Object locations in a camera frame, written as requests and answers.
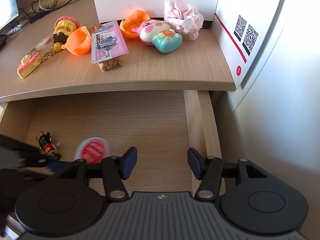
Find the black computer monitor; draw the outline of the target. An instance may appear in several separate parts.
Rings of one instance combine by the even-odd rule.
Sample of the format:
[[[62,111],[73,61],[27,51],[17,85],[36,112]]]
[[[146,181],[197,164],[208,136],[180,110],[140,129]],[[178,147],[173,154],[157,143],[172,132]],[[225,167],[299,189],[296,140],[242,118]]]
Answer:
[[[19,10],[16,0],[0,0],[0,24],[3,29],[9,22],[14,20],[19,15]]]

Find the orange capsule half cup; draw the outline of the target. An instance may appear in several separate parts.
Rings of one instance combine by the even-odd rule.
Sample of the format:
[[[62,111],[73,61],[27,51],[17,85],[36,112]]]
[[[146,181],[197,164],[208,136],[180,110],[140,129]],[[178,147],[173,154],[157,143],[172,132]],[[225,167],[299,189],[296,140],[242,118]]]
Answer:
[[[62,49],[67,49],[71,54],[80,56],[88,53],[92,47],[91,33],[86,26],[81,26],[69,35]]]

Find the pink Volcano snack packet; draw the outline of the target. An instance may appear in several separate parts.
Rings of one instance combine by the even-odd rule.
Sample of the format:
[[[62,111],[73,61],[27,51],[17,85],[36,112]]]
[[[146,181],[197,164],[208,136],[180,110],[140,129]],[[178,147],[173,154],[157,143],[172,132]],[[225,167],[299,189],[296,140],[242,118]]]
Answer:
[[[129,53],[117,21],[96,25],[92,31],[92,63],[102,72],[121,66]]]

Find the pink white cloth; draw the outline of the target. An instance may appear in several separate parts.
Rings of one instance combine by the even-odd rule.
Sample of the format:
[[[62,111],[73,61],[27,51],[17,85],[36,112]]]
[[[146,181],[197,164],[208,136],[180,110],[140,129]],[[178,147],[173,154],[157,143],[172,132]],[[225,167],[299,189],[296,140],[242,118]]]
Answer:
[[[182,0],[165,0],[163,16],[177,33],[189,41],[198,38],[204,22],[197,7]]]

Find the wooden drawer box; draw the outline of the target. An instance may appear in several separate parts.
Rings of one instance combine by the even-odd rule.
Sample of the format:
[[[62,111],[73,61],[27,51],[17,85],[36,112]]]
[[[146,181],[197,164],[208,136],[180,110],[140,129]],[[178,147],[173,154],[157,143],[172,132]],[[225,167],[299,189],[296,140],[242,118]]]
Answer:
[[[80,143],[91,137],[106,139],[112,155],[135,147],[138,161],[124,183],[128,192],[195,192],[199,182],[187,150],[221,157],[207,91],[89,93],[1,104],[3,135],[37,146],[41,131],[51,133],[63,161],[73,161]]]

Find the yellow pink camera keychain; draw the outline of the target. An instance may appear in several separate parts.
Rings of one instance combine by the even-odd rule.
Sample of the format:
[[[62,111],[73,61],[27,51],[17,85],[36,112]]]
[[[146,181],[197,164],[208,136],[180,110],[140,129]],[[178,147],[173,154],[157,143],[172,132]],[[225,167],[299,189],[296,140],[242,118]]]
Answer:
[[[43,55],[41,55],[41,50],[52,39],[52,35],[48,35],[35,46],[33,46],[33,48],[31,48],[31,50],[29,50],[21,59],[20,64],[17,67],[17,74],[21,79],[25,79],[41,63],[46,62],[56,53],[55,48],[50,47]]]

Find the white red courier envelope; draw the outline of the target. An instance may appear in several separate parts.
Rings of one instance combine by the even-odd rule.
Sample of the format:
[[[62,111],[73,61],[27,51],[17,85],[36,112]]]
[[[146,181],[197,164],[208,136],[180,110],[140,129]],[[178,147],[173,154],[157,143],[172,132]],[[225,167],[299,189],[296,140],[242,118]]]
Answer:
[[[212,25],[236,87],[267,35],[280,0],[218,0]]]

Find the pink cat teal toy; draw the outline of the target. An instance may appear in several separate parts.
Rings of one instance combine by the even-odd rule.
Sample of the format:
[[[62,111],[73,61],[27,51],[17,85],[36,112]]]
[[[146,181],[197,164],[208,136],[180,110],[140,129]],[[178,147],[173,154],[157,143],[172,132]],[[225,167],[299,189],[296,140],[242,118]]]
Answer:
[[[132,28],[140,40],[154,46],[159,52],[166,54],[175,51],[183,41],[180,33],[177,33],[166,21],[148,19],[139,27]]]

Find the small mouse figure keychain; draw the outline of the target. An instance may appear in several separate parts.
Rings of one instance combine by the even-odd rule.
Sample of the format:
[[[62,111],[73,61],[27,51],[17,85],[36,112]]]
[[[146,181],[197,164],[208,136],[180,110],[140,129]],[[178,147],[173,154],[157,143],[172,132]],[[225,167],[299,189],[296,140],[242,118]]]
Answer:
[[[40,149],[46,156],[55,161],[59,161],[62,158],[62,155],[57,149],[60,146],[60,143],[53,143],[50,132],[44,133],[43,131],[39,131],[39,133],[36,135],[36,140],[39,143]]]

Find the yellow pink cupcake toy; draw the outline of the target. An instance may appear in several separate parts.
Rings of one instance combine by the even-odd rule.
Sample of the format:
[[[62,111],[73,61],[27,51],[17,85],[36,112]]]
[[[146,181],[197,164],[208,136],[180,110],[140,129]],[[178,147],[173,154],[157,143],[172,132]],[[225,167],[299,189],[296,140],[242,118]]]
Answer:
[[[80,27],[78,20],[72,16],[61,16],[54,24],[53,44],[54,51],[60,52],[69,36]]]

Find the orange capsule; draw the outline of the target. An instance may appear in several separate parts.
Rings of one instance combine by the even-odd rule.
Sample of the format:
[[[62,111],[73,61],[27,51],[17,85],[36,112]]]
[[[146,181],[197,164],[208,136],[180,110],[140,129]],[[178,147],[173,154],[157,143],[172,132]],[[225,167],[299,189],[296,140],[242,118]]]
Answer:
[[[135,10],[127,19],[120,23],[120,30],[127,38],[137,38],[138,34],[133,31],[134,28],[139,28],[142,22],[149,20],[149,15],[142,10]]]

